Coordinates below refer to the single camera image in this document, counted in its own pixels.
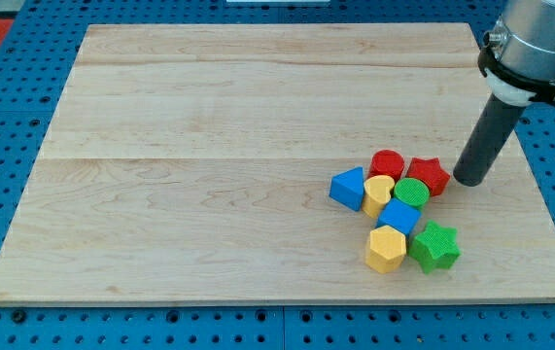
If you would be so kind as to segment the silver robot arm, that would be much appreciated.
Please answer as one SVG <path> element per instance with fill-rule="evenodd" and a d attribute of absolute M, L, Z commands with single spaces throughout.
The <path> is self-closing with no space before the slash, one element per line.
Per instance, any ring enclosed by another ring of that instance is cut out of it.
<path fill-rule="evenodd" d="M 555 107 L 555 0 L 507 1 L 484 34 L 478 67 L 501 102 Z"/>

